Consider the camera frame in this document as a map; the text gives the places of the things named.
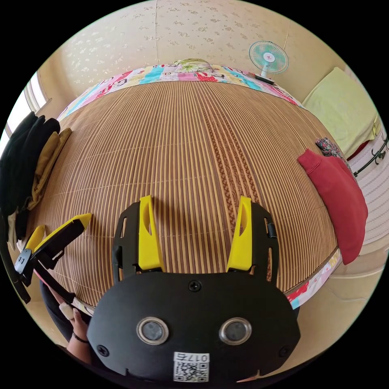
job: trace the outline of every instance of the wall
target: wall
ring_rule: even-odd
[[[274,79],[300,101],[335,66],[344,69],[343,60],[323,41],[266,8],[237,0],[151,0],[78,32],[55,53],[55,60],[42,66],[41,75],[45,87],[62,83],[67,96],[58,102],[62,106],[71,95],[79,96],[112,75],[182,58],[259,73],[248,55],[259,40],[285,46],[289,68]]]
[[[68,79],[64,77],[61,65],[61,53],[57,50],[39,68],[38,79],[45,97],[49,100],[37,115],[57,118],[77,96]]]

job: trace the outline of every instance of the pillow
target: pillow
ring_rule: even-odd
[[[327,207],[343,263],[347,265],[359,255],[365,238],[368,208],[362,191],[340,158],[306,150],[297,160]]]
[[[176,61],[174,64],[177,66],[175,70],[177,73],[213,73],[214,71],[207,61],[199,58],[187,58]]]

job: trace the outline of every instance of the label sticker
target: label sticker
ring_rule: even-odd
[[[209,354],[174,353],[173,381],[208,382]]]

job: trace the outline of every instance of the black jacket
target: black jacket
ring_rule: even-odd
[[[31,196],[32,184],[39,155],[53,132],[59,133],[60,124],[55,119],[45,122],[45,117],[28,114],[9,138],[0,158],[0,212],[2,213],[8,236],[8,216],[16,209],[26,212],[19,225],[18,239],[26,233],[27,214],[23,211],[26,200]]]

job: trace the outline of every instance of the screw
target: screw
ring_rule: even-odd
[[[285,357],[287,354],[289,353],[289,346],[284,346],[280,352],[278,353],[278,355],[283,358]]]
[[[188,288],[191,292],[198,292],[201,289],[201,284],[198,281],[193,280],[189,283]]]
[[[109,355],[109,351],[106,347],[102,346],[101,344],[99,344],[97,346],[97,352],[103,356],[103,357],[107,357]]]

